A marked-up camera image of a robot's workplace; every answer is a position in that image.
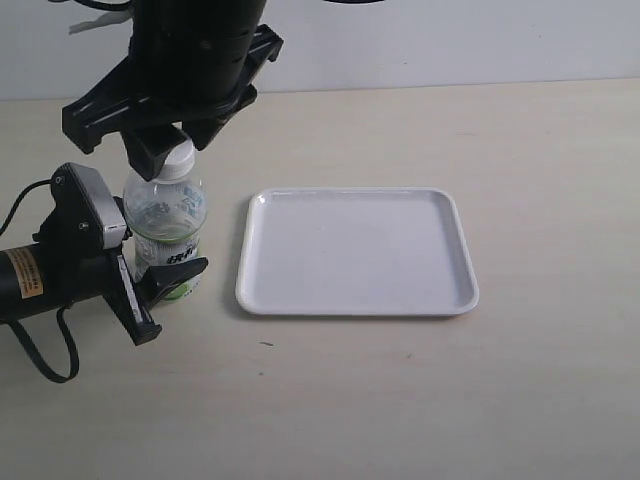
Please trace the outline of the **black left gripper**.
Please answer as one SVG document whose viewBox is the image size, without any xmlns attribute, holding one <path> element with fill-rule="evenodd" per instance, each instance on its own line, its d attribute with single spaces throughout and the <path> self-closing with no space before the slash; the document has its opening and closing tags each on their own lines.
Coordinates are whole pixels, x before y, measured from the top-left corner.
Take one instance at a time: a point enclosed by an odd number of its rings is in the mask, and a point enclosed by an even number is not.
<svg viewBox="0 0 640 480">
<path fill-rule="evenodd" d="M 122 243 L 103 250 L 97 221 L 68 164 L 53 173 L 50 193 L 54 208 L 33 234 L 33 240 L 52 257 L 54 279 L 62 298 L 75 302 L 101 296 L 135 345 L 156 339 L 162 327 L 154 323 L 143 303 L 157 305 L 163 301 L 180 285 L 202 274 L 208 259 L 199 257 L 183 263 L 150 266 L 137 282 L 136 291 L 122 252 L 123 243 L 132 237 L 123 198 L 113 196 L 125 227 Z"/>
</svg>

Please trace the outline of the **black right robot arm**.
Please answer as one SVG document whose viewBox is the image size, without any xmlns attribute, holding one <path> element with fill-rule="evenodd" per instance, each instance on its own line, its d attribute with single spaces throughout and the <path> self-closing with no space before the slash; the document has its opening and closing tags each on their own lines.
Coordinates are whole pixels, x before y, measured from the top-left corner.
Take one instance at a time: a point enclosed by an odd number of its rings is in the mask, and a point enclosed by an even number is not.
<svg viewBox="0 0 640 480">
<path fill-rule="evenodd" d="M 262 1 L 133 1 L 127 55 L 62 110 L 66 137 L 91 154 L 112 133 L 129 165 L 158 178 L 171 151 L 202 151 L 257 98 L 255 77 L 283 39 L 261 23 Z"/>
</svg>

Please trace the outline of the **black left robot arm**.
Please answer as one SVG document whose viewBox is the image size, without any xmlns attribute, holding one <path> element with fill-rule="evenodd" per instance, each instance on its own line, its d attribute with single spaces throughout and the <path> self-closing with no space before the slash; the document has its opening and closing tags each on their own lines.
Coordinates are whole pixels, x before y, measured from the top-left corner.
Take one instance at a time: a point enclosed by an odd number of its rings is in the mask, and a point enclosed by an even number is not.
<svg viewBox="0 0 640 480">
<path fill-rule="evenodd" d="M 200 275 L 207 259 L 151 267 L 134 280 L 123 254 L 130 231 L 122 201 L 100 173 L 65 163 L 46 184 L 55 206 L 32 244 L 1 253 L 2 323 L 102 297 L 134 344 L 154 340 L 161 327 L 151 308 Z"/>
</svg>

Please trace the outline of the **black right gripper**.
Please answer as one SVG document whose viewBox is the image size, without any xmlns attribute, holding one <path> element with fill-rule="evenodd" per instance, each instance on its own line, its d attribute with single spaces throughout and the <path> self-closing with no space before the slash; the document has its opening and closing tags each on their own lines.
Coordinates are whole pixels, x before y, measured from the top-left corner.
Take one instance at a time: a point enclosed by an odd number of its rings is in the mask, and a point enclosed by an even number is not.
<svg viewBox="0 0 640 480">
<path fill-rule="evenodd" d="M 120 133 L 129 165 L 149 182 L 187 135 L 202 150 L 255 102 L 254 79 L 283 45 L 266 24 L 231 37 L 159 35 L 148 47 L 133 38 L 128 55 L 63 108 L 62 130 L 85 154 Z"/>
</svg>

